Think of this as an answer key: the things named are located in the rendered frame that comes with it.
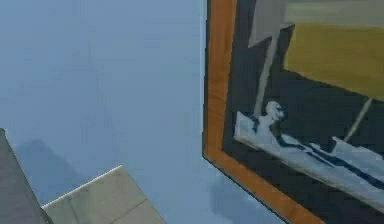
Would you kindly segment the dark grey cupboard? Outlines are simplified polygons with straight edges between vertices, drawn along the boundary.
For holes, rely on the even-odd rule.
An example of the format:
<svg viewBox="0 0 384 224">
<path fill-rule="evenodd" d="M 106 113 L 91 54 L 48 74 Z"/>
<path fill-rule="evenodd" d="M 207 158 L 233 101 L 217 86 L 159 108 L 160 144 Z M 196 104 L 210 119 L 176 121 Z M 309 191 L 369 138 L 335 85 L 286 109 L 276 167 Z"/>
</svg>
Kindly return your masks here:
<svg viewBox="0 0 384 224">
<path fill-rule="evenodd" d="M 0 224 L 54 224 L 41 208 L 0 128 Z"/>
</svg>

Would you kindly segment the wooden framed dark picture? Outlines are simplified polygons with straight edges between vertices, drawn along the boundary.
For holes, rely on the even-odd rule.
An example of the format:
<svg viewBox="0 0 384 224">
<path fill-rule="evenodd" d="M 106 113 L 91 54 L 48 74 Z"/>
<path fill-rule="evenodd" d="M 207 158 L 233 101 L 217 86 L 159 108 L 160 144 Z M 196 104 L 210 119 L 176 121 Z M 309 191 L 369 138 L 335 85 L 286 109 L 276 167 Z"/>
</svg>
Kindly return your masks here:
<svg viewBox="0 0 384 224">
<path fill-rule="evenodd" d="M 283 224 L 384 224 L 384 0 L 206 0 L 203 155 Z"/>
</svg>

